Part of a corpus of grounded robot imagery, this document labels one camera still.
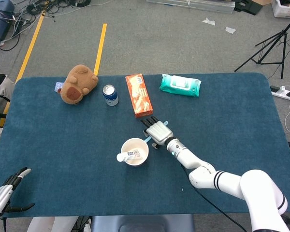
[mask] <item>power strip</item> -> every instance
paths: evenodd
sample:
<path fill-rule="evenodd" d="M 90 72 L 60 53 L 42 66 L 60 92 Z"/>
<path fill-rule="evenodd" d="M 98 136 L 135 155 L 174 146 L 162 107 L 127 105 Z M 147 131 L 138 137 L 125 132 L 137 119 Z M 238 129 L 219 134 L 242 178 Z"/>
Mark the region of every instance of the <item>power strip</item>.
<path fill-rule="evenodd" d="M 290 91 L 286 90 L 285 86 L 280 88 L 276 86 L 270 86 L 270 88 L 273 96 L 284 98 L 290 101 Z"/>

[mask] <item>soda can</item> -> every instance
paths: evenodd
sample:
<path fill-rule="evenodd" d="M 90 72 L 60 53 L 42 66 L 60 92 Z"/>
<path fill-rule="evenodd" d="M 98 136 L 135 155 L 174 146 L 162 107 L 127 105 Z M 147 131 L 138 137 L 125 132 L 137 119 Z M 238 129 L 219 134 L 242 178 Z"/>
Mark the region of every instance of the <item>soda can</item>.
<path fill-rule="evenodd" d="M 106 85 L 103 87 L 103 96 L 105 98 L 106 104 L 109 106 L 114 106 L 118 104 L 118 96 L 114 86 Z"/>

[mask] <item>orange box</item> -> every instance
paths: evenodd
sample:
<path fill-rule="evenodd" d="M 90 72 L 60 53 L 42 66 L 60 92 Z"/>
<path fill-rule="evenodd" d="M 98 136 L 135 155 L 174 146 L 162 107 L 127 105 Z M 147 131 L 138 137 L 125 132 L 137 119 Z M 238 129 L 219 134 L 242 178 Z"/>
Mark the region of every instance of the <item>orange box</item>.
<path fill-rule="evenodd" d="M 153 114 L 147 89 L 142 74 L 126 76 L 135 117 L 143 117 Z"/>

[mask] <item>tripod leg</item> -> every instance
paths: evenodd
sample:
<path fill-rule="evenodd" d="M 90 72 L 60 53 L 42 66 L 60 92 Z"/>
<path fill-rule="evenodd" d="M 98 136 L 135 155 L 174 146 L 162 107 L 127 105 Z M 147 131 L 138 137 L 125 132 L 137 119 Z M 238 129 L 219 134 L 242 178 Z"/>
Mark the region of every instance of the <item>tripod leg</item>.
<path fill-rule="evenodd" d="M 273 47 L 276 45 L 276 43 L 278 43 L 281 39 L 281 37 L 283 37 L 284 34 L 279 34 L 277 36 L 277 38 L 274 38 L 275 42 L 270 46 L 270 48 L 265 52 L 265 54 L 263 55 L 263 57 L 261 57 L 261 59 L 258 60 L 259 63 L 262 62 L 262 60 L 264 60 L 264 58 L 267 56 L 267 54 L 270 53 L 270 51 L 273 49 Z"/>
<path fill-rule="evenodd" d="M 282 61 L 281 61 L 281 77 L 280 77 L 280 79 L 282 79 L 282 78 L 284 77 L 286 44 L 287 44 L 287 34 L 285 34 L 285 38 L 284 38 L 284 50 L 283 50 L 283 53 L 282 53 Z"/>
<path fill-rule="evenodd" d="M 271 38 L 274 38 L 274 37 L 276 37 L 276 36 L 277 36 L 277 35 L 279 35 L 280 33 L 281 33 L 281 32 L 279 32 L 279 33 L 277 33 L 277 34 L 275 34 L 275 35 L 271 36 L 270 38 L 267 38 L 266 40 L 263 40 L 262 42 L 260 42 L 260 43 L 256 44 L 255 46 L 258 46 L 258 45 L 260 45 L 260 44 L 262 44 L 262 43 L 264 43 L 264 42 L 266 42 L 266 41 L 270 40 Z"/>
<path fill-rule="evenodd" d="M 275 41 L 276 40 L 276 42 L 275 43 L 277 43 L 277 41 L 279 41 L 280 40 L 280 38 L 281 38 L 281 35 L 280 35 L 280 33 L 279 33 L 279 35 L 277 35 L 275 38 L 273 38 L 268 44 L 266 44 L 265 46 L 263 46 L 258 52 L 256 52 L 252 57 L 250 57 L 248 60 L 246 60 L 240 67 L 238 67 L 237 69 L 235 69 L 234 70 L 234 72 L 236 72 L 237 70 L 239 70 L 240 68 L 242 68 L 245 64 L 247 64 L 247 62 L 248 61 L 250 61 L 251 59 L 253 59 L 257 54 L 259 54 L 262 50 L 264 50 L 268 45 L 270 45 L 273 41 Z"/>

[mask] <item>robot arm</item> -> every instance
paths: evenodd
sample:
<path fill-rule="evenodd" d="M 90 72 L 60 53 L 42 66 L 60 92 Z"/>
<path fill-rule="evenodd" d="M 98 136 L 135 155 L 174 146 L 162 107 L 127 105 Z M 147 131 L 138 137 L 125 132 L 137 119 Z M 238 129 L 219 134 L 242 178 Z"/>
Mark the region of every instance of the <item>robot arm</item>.
<path fill-rule="evenodd" d="M 267 173 L 251 170 L 238 176 L 216 171 L 174 138 L 172 131 L 155 117 L 142 122 L 147 126 L 144 132 L 156 144 L 165 145 L 186 169 L 195 169 L 189 174 L 195 188 L 218 189 L 246 201 L 253 232 L 289 232 L 280 216 L 287 210 L 287 199 Z"/>
<path fill-rule="evenodd" d="M 30 204 L 25 207 L 12 207 L 10 206 L 10 198 L 19 185 L 20 181 L 31 172 L 30 168 L 23 168 L 14 175 L 10 176 L 5 180 L 3 185 L 0 187 L 0 217 L 5 213 L 9 212 L 21 212 L 26 211 L 34 206 L 34 204 Z"/>

